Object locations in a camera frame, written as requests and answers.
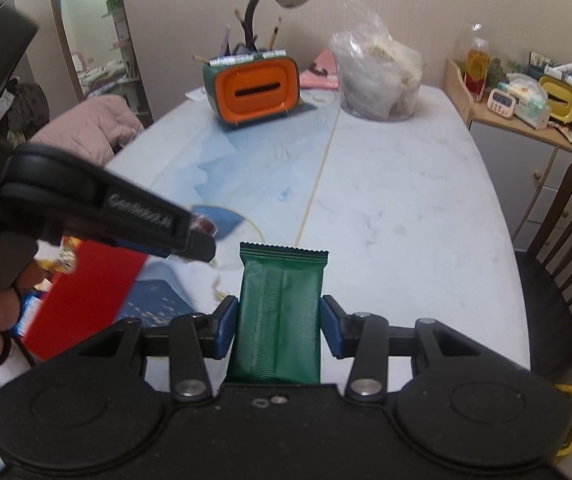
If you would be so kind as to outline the red foil snack bag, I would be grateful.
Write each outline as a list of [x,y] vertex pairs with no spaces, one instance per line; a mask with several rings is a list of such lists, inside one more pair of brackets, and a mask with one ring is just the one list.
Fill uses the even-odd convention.
[[206,234],[212,238],[215,238],[216,232],[218,232],[216,224],[204,214],[192,214],[192,218],[190,218],[190,229],[194,232]]

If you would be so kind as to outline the green snack bar wrapper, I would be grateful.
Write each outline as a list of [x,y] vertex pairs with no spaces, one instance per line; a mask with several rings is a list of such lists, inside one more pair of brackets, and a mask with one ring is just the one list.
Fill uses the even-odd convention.
[[243,242],[239,257],[244,274],[228,380],[317,385],[328,253]]

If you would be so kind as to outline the blue oreo packet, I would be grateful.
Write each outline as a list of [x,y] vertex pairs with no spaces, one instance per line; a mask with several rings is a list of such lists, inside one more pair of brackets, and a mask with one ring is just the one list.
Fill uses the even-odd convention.
[[47,292],[44,292],[43,290],[32,290],[22,297],[19,318],[12,329],[14,335],[18,337],[26,336],[34,318],[39,313],[46,296]]

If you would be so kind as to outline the pink jacket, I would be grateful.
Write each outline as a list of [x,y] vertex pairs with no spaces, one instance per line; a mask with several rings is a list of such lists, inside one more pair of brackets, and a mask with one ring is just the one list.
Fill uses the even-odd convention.
[[69,154],[106,166],[144,126],[122,96],[105,94],[83,101],[41,128],[29,143],[59,148]]

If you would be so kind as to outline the red white cardboard box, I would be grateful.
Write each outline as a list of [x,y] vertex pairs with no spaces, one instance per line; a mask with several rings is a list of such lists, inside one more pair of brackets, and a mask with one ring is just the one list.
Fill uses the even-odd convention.
[[19,339],[32,356],[46,361],[108,327],[146,260],[140,252],[71,236],[57,248],[42,243],[36,261],[46,278],[31,290],[47,296]]

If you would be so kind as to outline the wooden chair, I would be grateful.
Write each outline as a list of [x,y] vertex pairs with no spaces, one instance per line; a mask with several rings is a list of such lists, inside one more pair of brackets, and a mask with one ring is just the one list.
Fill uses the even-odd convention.
[[530,368],[559,380],[572,370],[572,164],[532,242],[515,252]]

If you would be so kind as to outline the wooden side cabinet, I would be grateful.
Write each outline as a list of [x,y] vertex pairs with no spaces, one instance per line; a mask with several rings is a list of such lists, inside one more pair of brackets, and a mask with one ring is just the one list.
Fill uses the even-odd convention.
[[475,102],[460,66],[448,58],[443,90],[463,119],[487,167],[514,247],[526,249],[572,164],[572,146],[555,129],[534,130]]

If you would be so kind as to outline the green orange tissue box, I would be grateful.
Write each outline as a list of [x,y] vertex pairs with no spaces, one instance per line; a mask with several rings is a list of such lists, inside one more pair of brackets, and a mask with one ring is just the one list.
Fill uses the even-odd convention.
[[299,68],[284,50],[213,58],[202,81],[213,113],[229,126],[288,114],[300,101]]

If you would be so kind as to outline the white digital timer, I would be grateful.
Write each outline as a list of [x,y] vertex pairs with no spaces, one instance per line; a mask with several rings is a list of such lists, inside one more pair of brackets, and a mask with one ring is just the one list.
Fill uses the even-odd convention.
[[514,115],[516,99],[507,92],[498,88],[492,89],[487,99],[487,109],[503,118]]

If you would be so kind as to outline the yellow tissue box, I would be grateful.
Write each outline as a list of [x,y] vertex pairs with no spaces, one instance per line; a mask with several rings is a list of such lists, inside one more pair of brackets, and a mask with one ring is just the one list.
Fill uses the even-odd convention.
[[551,109],[551,118],[563,125],[572,123],[572,87],[562,80],[544,75],[540,87],[548,95],[546,102]]

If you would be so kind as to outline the clear plastic bag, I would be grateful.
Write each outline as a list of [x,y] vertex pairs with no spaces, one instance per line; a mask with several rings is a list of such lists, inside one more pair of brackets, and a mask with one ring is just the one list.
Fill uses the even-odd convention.
[[342,108],[374,122],[412,117],[424,76],[422,55],[394,40],[380,15],[363,2],[346,0],[344,7],[351,26],[329,40]]

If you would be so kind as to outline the oil bottle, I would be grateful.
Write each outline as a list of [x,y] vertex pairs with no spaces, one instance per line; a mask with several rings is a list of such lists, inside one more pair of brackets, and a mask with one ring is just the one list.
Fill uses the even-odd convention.
[[484,38],[472,38],[465,63],[464,84],[475,102],[479,102],[484,94],[489,65],[489,43]]

